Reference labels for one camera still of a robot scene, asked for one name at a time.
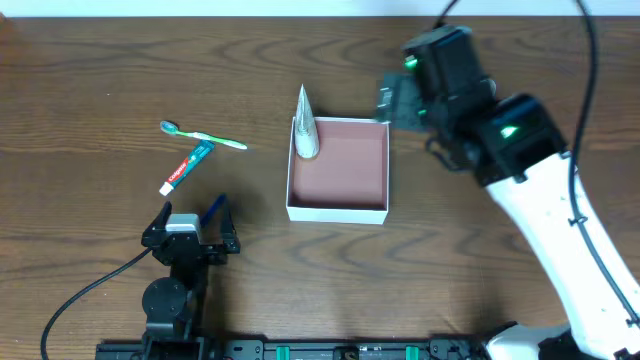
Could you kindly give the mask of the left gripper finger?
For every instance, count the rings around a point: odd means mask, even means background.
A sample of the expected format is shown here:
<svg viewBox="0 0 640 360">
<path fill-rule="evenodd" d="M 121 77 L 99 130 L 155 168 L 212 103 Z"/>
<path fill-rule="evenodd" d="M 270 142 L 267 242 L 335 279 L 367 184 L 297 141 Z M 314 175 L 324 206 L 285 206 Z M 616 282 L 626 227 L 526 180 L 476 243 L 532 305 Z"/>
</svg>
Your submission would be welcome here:
<svg viewBox="0 0 640 360">
<path fill-rule="evenodd" d="M 236 243 L 237 233 L 233 223 L 229 202 L 225 195 L 222 196 L 221 205 L 219 207 L 220 215 L 220 238 L 223 243 Z"/>
<path fill-rule="evenodd" d="M 172 204 L 169 201 L 166 201 L 151 224 L 144 230 L 144 234 L 151 235 L 164 232 L 171 213 Z"/>
</svg>

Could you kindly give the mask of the blue disposable razor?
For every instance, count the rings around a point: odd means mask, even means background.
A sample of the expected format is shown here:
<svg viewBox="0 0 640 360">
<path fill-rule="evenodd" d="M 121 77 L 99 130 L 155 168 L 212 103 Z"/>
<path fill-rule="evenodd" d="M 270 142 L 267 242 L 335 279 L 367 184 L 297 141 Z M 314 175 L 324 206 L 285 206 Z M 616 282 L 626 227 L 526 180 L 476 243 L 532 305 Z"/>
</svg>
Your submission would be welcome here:
<svg viewBox="0 0 640 360">
<path fill-rule="evenodd" d="M 225 203 L 226 195 L 219 195 L 209 209 L 200 217 L 200 226 L 205 228 L 207 224 L 212 220 L 217 210 Z"/>
</svg>

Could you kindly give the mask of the Colgate toothpaste tube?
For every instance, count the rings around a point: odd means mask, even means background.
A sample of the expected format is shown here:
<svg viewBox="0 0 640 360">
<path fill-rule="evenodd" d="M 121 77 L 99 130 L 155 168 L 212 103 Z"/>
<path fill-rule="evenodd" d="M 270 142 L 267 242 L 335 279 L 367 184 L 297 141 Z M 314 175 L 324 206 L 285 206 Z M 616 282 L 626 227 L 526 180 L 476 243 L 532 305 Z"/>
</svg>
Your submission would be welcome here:
<svg viewBox="0 0 640 360">
<path fill-rule="evenodd" d="M 212 142 L 201 140 L 163 183 L 159 189 L 159 193 L 162 196 L 167 196 L 175 190 L 191 171 L 214 149 L 215 145 Z"/>
</svg>

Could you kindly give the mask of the green toothbrush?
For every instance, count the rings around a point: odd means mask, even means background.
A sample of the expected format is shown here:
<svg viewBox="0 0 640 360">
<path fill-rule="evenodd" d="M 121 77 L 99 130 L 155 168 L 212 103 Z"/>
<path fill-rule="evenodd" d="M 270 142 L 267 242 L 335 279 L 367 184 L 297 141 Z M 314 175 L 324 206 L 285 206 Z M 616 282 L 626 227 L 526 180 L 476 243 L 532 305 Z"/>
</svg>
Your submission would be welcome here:
<svg viewBox="0 0 640 360">
<path fill-rule="evenodd" d="M 228 146 L 228 147 L 235 148 L 235 149 L 239 149 L 239 150 L 247 150 L 248 149 L 248 146 L 246 144 L 241 143 L 241 142 L 236 141 L 236 140 L 220 138 L 220 137 L 212 136 L 212 135 L 209 135 L 209 134 L 206 134 L 206 133 L 201 133 L 201 132 L 184 132 L 184 131 L 181 131 L 177 124 L 175 124 L 173 122 L 170 122 L 170 121 L 167 121 L 167 120 L 163 120 L 163 121 L 160 122 L 160 129 L 165 134 L 171 135 L 171 136 L 183 136 L 183 137 L 188 137 L 188 138 L 193 138 L 193 139 L 198 139 L 198 140 L 203 140 L 203 141 L 209 141 L 209 142 L 221 144 L 221 145 Z"/>
</svg>

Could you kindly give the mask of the white cream tube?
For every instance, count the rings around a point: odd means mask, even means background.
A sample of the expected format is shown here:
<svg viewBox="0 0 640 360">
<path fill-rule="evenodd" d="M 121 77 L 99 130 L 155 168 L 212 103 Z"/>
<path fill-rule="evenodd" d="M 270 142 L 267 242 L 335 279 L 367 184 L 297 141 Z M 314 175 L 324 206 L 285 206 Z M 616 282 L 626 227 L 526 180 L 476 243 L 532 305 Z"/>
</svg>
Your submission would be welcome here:
<svg viewBox="0 0 640 360">
<path fill-rule="evenodd" d="M 312 159 L 320 150 L 319 136 L 309 98 L 301 86 L 294 117 L 294 144 L 298 156 Z"/>
</svg>

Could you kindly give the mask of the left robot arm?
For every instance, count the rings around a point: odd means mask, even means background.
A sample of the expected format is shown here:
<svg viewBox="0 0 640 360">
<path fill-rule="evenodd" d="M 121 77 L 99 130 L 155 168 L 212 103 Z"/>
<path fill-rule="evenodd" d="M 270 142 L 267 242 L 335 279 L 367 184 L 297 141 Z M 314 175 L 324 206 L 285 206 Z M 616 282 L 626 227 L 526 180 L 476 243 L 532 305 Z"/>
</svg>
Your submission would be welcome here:
<svg viewBox="0 0 640 360">
<path fill-rule="evenodd" d="M 220 359 L 219 343 L 204 333 L 209 268 L 225 265 L 241 245 L 227 197 L 222 194 L 202 216 L 177 214 L 164 204 L 142 233 L 141 244 L 169 275 L 145 290 L 147 316 L 143 359 Z"/>
</svg>

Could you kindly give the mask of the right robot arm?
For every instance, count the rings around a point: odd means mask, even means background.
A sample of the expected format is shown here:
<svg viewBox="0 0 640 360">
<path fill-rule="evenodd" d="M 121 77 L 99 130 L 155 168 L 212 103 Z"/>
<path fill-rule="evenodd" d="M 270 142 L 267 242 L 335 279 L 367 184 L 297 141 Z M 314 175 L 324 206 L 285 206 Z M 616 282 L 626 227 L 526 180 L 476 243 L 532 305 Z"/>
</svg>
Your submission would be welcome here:
<svg viewBox="0 0 640 360">
<path fill-rule="evenodd" d="M 428 151 L 469 172 L 519 228 L 567 317 L 562 326 L 509 324 L 483 346 L 491 359 L 635 359 L 639 285 L 592 208 L 573 154 L 544 106 L 496 96 L 464 26 L 409 40 L 376 117 L 430 137 Z"/>
</svg>

